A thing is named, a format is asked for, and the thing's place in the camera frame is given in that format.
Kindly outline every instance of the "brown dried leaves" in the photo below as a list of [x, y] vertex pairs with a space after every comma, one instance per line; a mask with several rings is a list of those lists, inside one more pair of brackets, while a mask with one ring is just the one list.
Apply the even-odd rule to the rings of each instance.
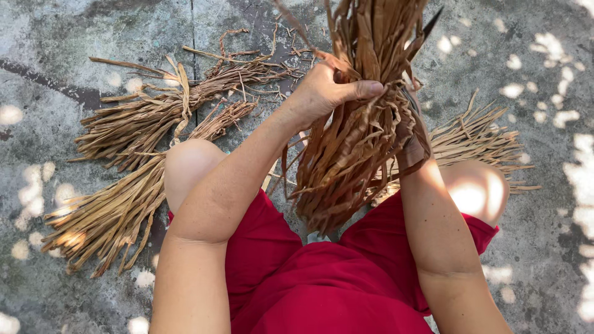
[[[363, 78], [384, 84], [380, 97], [336, 108], [329, 126], [329, 115], [312, 124], [309, 143], [300, 152], [298, 185], [289, 196], [297, 200], [297, 214], [307, 220], [308, 230], [327, 234], [371, 201], [379, 192], [366, 196], [375, 172], [383, 172], [382, 189], [389, 176], [387, 161], [411, 136], [417, 136], [426, 150], [425, 159], [429, 158], [424, 130], [402, 92], [402, 72], [411, 73], [407, 58], [424, 38], [421, 23], [426, 2], [342, 0], [332, 14], [326, 1], [334, 55], [305, 41], [315, 56], [340, 70], [339, 83]], [[294, 20], [286, 9], [281, 11], [283, 17]], [[303, 35], [301, 27], [296, 28]], [[413, 32], [416, 40], [405, 49]], [[401, 121], [408, 125], [404, 132], [397, 131]]]

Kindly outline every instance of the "fingers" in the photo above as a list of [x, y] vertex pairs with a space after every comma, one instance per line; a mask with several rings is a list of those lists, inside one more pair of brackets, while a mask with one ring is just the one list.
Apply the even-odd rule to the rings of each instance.
[[353, 83], [337, 84], [337, 98], [345, 103], [358, 99], [370, 99], [384, 91], [384, 85], [373, 80], [359, 80]]

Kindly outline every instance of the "knee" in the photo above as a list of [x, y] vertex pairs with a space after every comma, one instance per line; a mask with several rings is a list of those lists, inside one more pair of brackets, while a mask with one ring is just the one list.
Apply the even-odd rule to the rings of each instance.
[[165, 173], [177, 174], [183, 171], [185, 174], [201, 169], [211, 169], [225, 158], [215, 144], [203, 139], [189, 139], [183, 143], [173, 146], [167, 151], [165, 159]]
[[448, 192], [461, 212], [493, 227], [497, 224], [510, 194], [509, 183], [498, 168], [479, 161], [465, 161], [449, 166], [443, 175]]

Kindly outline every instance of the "tied bundle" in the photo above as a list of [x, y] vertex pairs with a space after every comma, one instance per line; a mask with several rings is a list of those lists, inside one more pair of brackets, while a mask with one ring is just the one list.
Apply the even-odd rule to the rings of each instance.
[[[264, 62], [274, 54], [276, 45], [274, 40], [271, 54], [258, 55], [248, 61], [233, 57], [254, 54], [260, 50], [225, 52], [223, 38], [228, 33], [242, 32], [247, 33], [248, 30], [228, 30], [223, 33], [219, 39], [221, 55], [194, 50], [187, 46], [183, 47], [185, 50], [212, 56], [219, 60], [212, 69], [207, 71], [207, 79], [195, 86], [190, 86], [182, 64], [175, 64], [169, 56], [166, 56], [167, 60], [173, 66], [175, 73], [131, 62], [90, 57], [89, 59], [93, 62], [130, 67], [149, 73], [132, 72], [133, 74], [175, 81], [182, 87], [182, 90], [174, 87], [160, 88], [152, 84], [143, 84], [134, 94], [101, 98], [101, 102], [104, 103], [123, 103], [110, 108], [98, 109], [95, 111], [95, 115], [80, 121], [87, 133], [76, 138], [74, 142], [78, 143], [77, 150], [83, 154], [83, 157], [70, 161], [108, 158], [111, 161], [105, 165], [105, 168], [118, 166], [119, 172], [125, 169], [133, 171], [150, 158], [150, 156], [135, 153], [153, 152], [159, 140], [174, 125], [175, 130], [170, 146], [179, 143], [179, 136], [188, 125], [192, 113], [204, 102], [213, 100], [216, 94], [237, 90], [238, 87], [248, 84], [266, 84], [270, 80], [294, 75], [292, 74], [295, 70], [293, 68], [282, 68], [279, 65]], [[229, 62], [227, 68], [222, 66], [223, 61]], [[273, 71], [273, 67], [280, 67], [283, 71]], [[164, 93], [149, 96], [146, 93], [148, 90]]]
[[[287, 76], [299, 78], [293, 73], [298, 71], [296, 68], [264, 62], [274, 54], [277, 28], [278, 25], [273, 32], [272, 52], [269, 55], [257, 55], [252, 60], [234, 57], [252, 55], [260, 50], [228, 53], [223, 47], [225, 35], [248, 32], [246, 29], [223, 33], [219, 39], [220, 56], [184, 46], [188, 51], [219, 60], [207, 71], [206, 80], [193, 86], [190, 86], [182, 64], [174, 64], [168, 56], [175, 73], [130, 62], [90, 58], [94, 62], [142, 70], [145, 74], [136, 74], [147, 77], [177, 81], [181, 90], [143, 84], [134, 94], [101, 99], [102, 102], [121, 104], [96, 110], [94, 116], [81, 121], [87, 133], [75, 142], [78, 143], [78, 151], [84, 156], [71, 161], [104, 157], [111, 159], [105, 165], [106, 168], [117, 165], [120, 172], [124, 169], [133, 172], [93, 195], [72, 198], [67, 201], [69, 206], [45, 215], [46, 225], [56, 231], [43, 239], [46, 244], [42, 251], [59, 248], [61, 254], [68, 258], [68, 274], [78, 271], [91, 256], [98, 256], [99, 263], [91, 274], [93, 278], [103, 275], [125, 247], [118, 274], [132, 268], [149, 238], [155, 210], [165, 199], [166, 152], [155, 151], [156, 144], [165, 133], [171, 128], [175, 129], [170, 146], [179, 143], [179, 137], [184, 135], [213, 141], [225, 135], [227, 128], [239, 128], [237, 120], [250, 114], [258, 105], [259, 97], [245, 92], [249, 88], [247, 85], [266, 84]], [[162, 93], [149, 96], [147, 90]], [[243, 99], [222, 107], [227, 100], [220, 94], [231, 90], [242, 92]], [[247, 101], [247, 95], [252, 96], [252, 102]], [[204, 102], [213, 99], [220, 99], [213, 110], [191, 133], [182, 134], [191, 114]], [[148, 218], [148, 222], [140, 244], [128, 259], [128, 252], [137, 241], [145, 218]]]
[[[310, 49], [339, 70], [335, 75], [338, 83], [377, 80], [384, 85], [384, 91], [371, 100], [337, 107], [331, 116], [314, 121], [309, 129], [308, 145], [299, 154], [297, 186], [288, 196], [296, 200], [297, 214], [307, 220], [309, 231], [325, 235], [373, 200], [391, 180], [388, 160], [412, 136], [417, 136], [423, 146], [424, 159], [401, 174], [413, 172], [430, 157], [421, 120], [403, 92], [403, 72], [414, 80], [410, 61], [425, 40], [422, 12], [426, 3], [342, 0], [331, 13], [326, 1], [334, 55], [312, 46]], [[279, 8], [299, 27], [286, 9]], [[298, 32], [309, 45], [302, 30]], [[408, 44], [413, 35], [414, 41]], [[404, 131], [397, 131], [399, 124]], [[380, 185], [367, 194], [378, 169]]]
[[[257, 101], [238, 101], [211, 118], [222, 102], [225, 100], [215, 106], [189, 138], [213, 141], [225, 135], [228, 127], [237, 125], [238, 119], [257, 106]], [[68, 258], [68, 274], [78, 271], [93, 254], [97, 254], [100, 261], [91, 274], [93, 278], [103, 275], [126, 246], [118, 274], [132, 268], [149, 238], [154, 212], [165, 199], [165, 154], [143, 155], [150, 160], [136, 171], [91, 196], [70, 200], [78, 203], [45, 215], [45, 220], [51, 219], [46, 225], [56, 232], [43, 239], [46, 244], [42, 251], [60, 248]], [[129, 249], [138, 238], [141, 222], [147, 216], [148, 224], [140, 245], [126, 262]]]
[[[429, 133], [432, 151], [439, 167], [451, 166], [457, 162], [476, 160], [498, 168], [510, 185], [510, 193], [521, 194], [528, 190], [542, 188], [540, 185], [524, 185], [526, 181], [512, 181], [511, 174], [519, 169], [534, 168], [534, 165], [524, 165], [522, 162], [523, 144], [517, 142], [518, 131], [505, 131], [507, 127], [499, 127], [494, 121], [503, 116], [508, 108], [492, 107], [495, 101], [484, 108], [478, 107], [474, 111], [473, 104], [479, 89], [476, 89], [468, 109], [463, 114], [455, 116], [445, 124]], [[398, 163], [394, 163], [393, 176], [398, 174]], [[380, 171], [375, 179], [382, 177]], [[381, 202], [396, 194], [400, 189], [398, 179], [391, 181], [380, 190], [379, 195], [371, 203], [378, 206]], [[368, 194], [376, 188], [368, 189]]]

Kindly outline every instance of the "forearm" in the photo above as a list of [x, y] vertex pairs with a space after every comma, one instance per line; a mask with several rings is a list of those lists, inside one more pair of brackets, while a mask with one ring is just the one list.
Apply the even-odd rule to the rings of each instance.
[[400, 179], [406, 235], [441, 333], [510, 333], [491, 298], [472, 235], [434, 159]]
[[[189, 240], [225, 241], [295, 131], [282, 112], [273, 113], [194, 187], [179, 208], [178, 223], [168, 234]], [[201, 228], [212, 222], [219, 228]]]
[[227, 240], [293, 132], [275, 112], [188, 194], [161, 249], [151, 333], [230, 332]]
[[477, 273], [470, 230], [447, 192], [434, 159], [400, 179], [406, 235], [417, 268], [428, 273]]

